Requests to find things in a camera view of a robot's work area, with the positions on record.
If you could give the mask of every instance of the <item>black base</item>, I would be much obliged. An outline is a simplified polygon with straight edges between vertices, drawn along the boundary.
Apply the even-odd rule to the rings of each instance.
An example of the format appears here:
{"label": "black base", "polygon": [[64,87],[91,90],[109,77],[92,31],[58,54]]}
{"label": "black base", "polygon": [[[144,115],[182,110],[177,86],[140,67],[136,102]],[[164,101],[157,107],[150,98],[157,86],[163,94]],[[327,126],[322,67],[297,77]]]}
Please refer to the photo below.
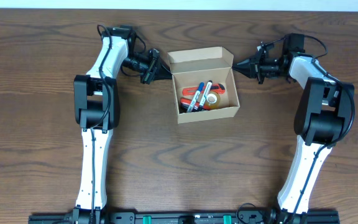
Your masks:
{"label": "black base", "polygon": [[[73,213],[66,215],[31,215],[29,224],[89,224],[89,211],[80,212],[78,222],[73,220]],[[133,213],[116,212],[108,217],[100,218],[94,224],[243,224],[235,212],[186,212],[186,213]],[[249,224],[267,223],[279,224],[275,211],[262,208],[245,208],[239,211],[238,217]],[[299,224],[300,219],[294,219],[293,224]],[[340,224],[338,212],[335,210],[310,210],[303,220],[304,224]]]}

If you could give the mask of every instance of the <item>open cardboard box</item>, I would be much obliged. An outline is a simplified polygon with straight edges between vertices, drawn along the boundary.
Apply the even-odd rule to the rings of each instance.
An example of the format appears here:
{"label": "open cardboard box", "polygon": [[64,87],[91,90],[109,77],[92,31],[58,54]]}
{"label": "open cardboard box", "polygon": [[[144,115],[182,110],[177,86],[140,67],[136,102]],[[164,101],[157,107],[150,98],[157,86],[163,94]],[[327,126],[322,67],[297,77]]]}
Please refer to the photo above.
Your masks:
{"label": "open cardboard box", "polygon": [[[210,47],[169,52],[168,59],[172,72],[173,91],[179,124],[228,118],[236,115],[240,108],[240,103],[231,69],[233,54],[223,47]],[[223,84],[226,89],[223,94],[219,95],[219,109],[192,113],[185,113],[185,111],[180,109],[181,98],[192,100],[194,97],[194,95],[183,96],[182,90],[198,86],[200,82],[206,84],[208,80],[212,80],[214,84]]]}

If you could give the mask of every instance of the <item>wood grain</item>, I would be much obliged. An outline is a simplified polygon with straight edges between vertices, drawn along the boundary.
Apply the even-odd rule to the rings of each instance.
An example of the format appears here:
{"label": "wood grain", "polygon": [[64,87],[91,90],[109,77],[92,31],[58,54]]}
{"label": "wood grain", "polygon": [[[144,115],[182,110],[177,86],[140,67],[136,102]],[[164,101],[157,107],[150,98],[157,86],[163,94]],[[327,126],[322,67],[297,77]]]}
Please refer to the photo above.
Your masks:
{"label": "wood grain", "polygon": [[[290,32],[324,41],[324,68],[356,88],[356,121],[324,163],[310,207],[336,208],[341,223],[358,223],[358,13],[13,9],[0,9],[0,223],[26,223],[31,213],[74,206],[82,142],[73,79],[99,54],[98,23],[136,26],[147,47],[164,57],[223,46],[238,62],[261,40]],[[306,44],[309,52],[322,51]],[[234,210],[274,200],[295,152],[293,118],[302,90],[234,75],[236,117],[181,125],[170,81],[141,85],[119,75],[122,115],[109,150],[110,207]]]}

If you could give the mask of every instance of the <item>blue marker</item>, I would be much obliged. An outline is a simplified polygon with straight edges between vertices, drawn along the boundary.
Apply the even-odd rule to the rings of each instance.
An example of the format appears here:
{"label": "blue marker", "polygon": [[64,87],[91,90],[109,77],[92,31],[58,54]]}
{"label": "blue marker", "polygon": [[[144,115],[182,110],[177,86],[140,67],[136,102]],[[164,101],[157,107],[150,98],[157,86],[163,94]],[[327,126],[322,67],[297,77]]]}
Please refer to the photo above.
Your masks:
{"label": "blue marker", "polygon": [[200,83],[196,93],[194,94],[193,100],[191,101],[191,103],[189,105],[189,108],[187,108],[186,113],[189,113],[189,112],[193,111],[194,105],[197,103],[198,97],[201,94],[201,91],[203,91],[203,88],[204,88],[204,83]]}

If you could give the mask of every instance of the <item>white robotic arm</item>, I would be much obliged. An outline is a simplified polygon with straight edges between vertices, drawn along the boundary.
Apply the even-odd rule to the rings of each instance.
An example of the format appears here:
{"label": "white robotic arm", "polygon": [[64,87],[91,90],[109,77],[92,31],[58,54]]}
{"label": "white robotic arm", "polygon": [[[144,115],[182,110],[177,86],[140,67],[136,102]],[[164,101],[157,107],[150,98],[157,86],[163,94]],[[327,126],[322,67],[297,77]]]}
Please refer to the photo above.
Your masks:
{"label": "white robotic arm", "polygon": [[[305,223],[319,170],[333,146],[349,132],[354,119],[353,85],[332,77],[319,65],[318,57],[306,54],[305,37],[318,41],[326,49],[314,37],[288,34],[262,43],[255,56],[233,66],[245,76],[258,79],[259,84],[263,84],[265,77],[286,77],[304,89],[294,120],[298,135],[296,153],[287,180],[278,193],[280,213],[274,223]],[[280,40],[284,41],[282,56],[269,58],[273,43]],[[323,105],[334,109],[324,110]]]}
{"label": "white robotic arm", "polygon": [[[81,187],[73,215],[76,211],[91,210],[89,221],[95,215],[96,223],[107,203],[106,168],[113,128],[119,121],[116,77],[120,68],[140,72],[141,83],[172,78],[167,69],[161,70],[158,50],[151,49],[147,55],[134,52],[139,37],[132,27],[99,27],[104,28],[103,32],[98,30],[103,43],[99,57],[86,75],[77,75],[74,80],[75,116],[82,129],[84,154]],[[92,95],[101,95],[103,100],[89,100],[88,96]]]}

